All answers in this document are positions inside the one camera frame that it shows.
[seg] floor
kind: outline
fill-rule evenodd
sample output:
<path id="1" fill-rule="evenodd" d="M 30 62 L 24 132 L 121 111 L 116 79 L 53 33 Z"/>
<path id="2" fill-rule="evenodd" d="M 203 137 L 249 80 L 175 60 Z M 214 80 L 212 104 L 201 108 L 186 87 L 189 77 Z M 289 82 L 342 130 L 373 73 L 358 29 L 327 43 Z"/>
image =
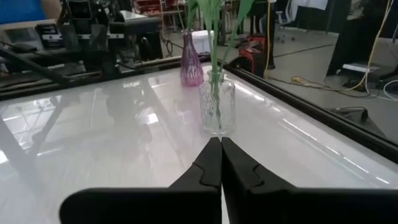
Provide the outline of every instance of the floor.
<path id="1" fill-rule="evenodd" d="M 278 30 L 276 33 L 276 35 L 282 34 L 287 37 L 295 37 L 295 41 L 291 41 L 288 38 L 285 43 L 279 41 L 275 43 L 274 55 L 276 69 L 271 70 L 269 76 L 287 82 L 289 82 L 293 76 L 301 76 L 320 83 L 323 83 L 325 80 L 328 85 L 336 88 L 341 87 L 344 81 L 343 79 L 345 78 L 339 76 L 325 78 L 338 35 L 326 35 L 324 32 L 306 32 L 303 30 Z M 171 34 L 166 38 L 169 38 L 173 43 L 183 45 L 181 34 Z M 393 55 L 394 52 L 391 51 L 391 45 L 391 41 L 380 40 L 376 47 L 374 62 L 389 65 L 397 63 L 396 56 Z M 398 45 L 394 45 L 393 47 L 394 50 L 398 52 Z M 225 50 L 226 47 L 219 47 L 219 58 L 222 58 Z M 181 53 L 181 49 L 174 47 L 174 56 L 180 55 Z M 233 49 L 229 53 L 227 60 L 234 59 L 237 54 L 238 51 Z M 384 135 L 388 139 L 398 142 L 398 119 L 396 119 L 398 103 L 396 101 L 382 98 L 350 98 L 332 91 L 288 85 L 274 80 L 270 80 L 270 82 L 322 108 L 363 106 L 368 109 L 369 117 Z M 371 90 L 371 92 L 375 95 L 377 94 L 377 90 Z M 358 93 L 357 91 L 347 91 L 346 93 L 358 96 L 364 94 Z M 379 93 L 379 96 L 386 97 L 382 91 Z"/>

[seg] table surface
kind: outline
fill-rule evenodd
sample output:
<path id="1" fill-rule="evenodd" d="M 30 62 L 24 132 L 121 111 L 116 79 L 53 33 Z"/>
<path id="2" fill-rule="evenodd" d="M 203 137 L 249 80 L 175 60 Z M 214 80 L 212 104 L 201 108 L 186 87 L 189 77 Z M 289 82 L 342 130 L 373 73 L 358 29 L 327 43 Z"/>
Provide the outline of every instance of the table surface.
<path id="1" fill-rule="evenodd" d="M 277 175 L 301 187 L 398 187 L 393 162 L 226 78 L 236 85 L 227 136 Z M 0 114 L 0 135 L 12 133 L 0 139 L 0 223 L 59 223 L 63 199 L 88 187 L 168 187 L 212 137 L 178 69 L 3 101 Z"/>

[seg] pink glass vase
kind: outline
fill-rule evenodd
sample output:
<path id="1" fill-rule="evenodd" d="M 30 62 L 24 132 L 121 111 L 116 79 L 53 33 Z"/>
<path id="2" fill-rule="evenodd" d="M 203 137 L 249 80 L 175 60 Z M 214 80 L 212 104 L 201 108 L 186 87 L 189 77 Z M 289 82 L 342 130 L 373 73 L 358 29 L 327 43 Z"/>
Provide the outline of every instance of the pink glass vase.
<path id="1" fill-rule="evenodd" d="M 183 35 L 184 48 L 181 56 L 180 79 L 183 86 L 198 86 L 203 83 L 203 69 L 192 43 L 191 32 Z"/>

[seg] desk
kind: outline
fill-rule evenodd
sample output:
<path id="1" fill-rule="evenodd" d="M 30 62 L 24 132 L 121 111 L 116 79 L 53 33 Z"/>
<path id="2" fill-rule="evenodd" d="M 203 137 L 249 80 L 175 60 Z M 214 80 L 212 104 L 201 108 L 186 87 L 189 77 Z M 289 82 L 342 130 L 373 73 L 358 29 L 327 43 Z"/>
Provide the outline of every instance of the desk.
<path id="1" fill-rule="evenodd" d="M 167 187 L 180 177 L 211 135 L 201 128 L 198 89 L 182 87 L 178 71 L 0 102 L 2 220 L 55 224 L 60 203 L 77 190 Z M 228 136 L 277 175 L 300 187 L 398 187 L 396 164 L 226 78 L 236 85 Z"/>

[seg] office chair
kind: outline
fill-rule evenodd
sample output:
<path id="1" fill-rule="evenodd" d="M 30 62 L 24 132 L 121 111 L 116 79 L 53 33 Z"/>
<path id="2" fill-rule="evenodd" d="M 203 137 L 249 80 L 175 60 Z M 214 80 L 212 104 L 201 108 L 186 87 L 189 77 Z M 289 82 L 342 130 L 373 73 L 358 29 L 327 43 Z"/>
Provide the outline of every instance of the office chair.
<path id="1" fill-rule="evenodd" d="M 276 11 L 276 14 L 278 15 L 278 25 L 279 25 L 279 30 L 282 29 L 282 27 L 286 26 L 287 24 L 292 23 L 294 20 L 290 16 L 290 8 L 292 5 L 292 0 L 289 0 L 286 5 L 285 11 Z M 276 37 L 277 40 L 281 41 L 282 43 L 285 42 L 287 36 L 284 34 L 281 34 Z"/>

